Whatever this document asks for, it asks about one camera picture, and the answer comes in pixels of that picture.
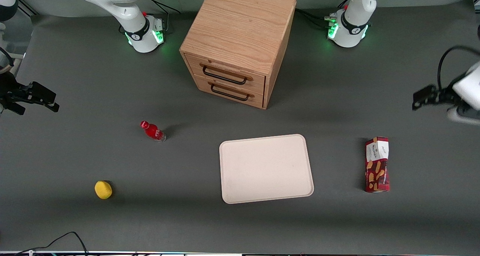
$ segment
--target red bottle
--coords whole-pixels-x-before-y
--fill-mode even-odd
[[[165,135],[165,133],[163,133],[163,131],[159,130],[157,126],[149,124],[147,121],[142,121],[140,123],[140,126],[142,127],[142,129],[145,130],[145,133],[153,140],[162,143],[165,142],[165,140],[167,139],[167,136]]]

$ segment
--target bottle cap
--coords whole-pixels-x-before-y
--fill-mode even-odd
[[[142,129],[146,129],[150,126],[150,124],[147,121],[142,121],[140,123],[140,126],[142,127]]]

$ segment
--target red cardboard box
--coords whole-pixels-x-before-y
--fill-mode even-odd
[[[365,191],[370,193],[390,190],[389,172],[389,139],[375,137],[365,143]]]

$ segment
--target cabinet top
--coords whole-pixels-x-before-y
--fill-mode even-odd
[[[269,75],[297,0],[204,0],[180,51]]]

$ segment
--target drawer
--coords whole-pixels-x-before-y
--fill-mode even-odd
[[[231,99],[233,101],[237,101],[257,108],[262,108],[263,106],[263,95],[251,91],[245,92],[244,90],[239,90],[223,84],[214,83],[213,81],[201,76],[194,76],[194,80],[197,84],[198,89],[202,90],[203,92],[224,97],[226,99]]]
[[[248,73],[243,70],[228,68],[224,65],[213,63],[204,58],[185,54],[192,72],[227,87],[233,87],[245,92],[264,93],[265,77]]]

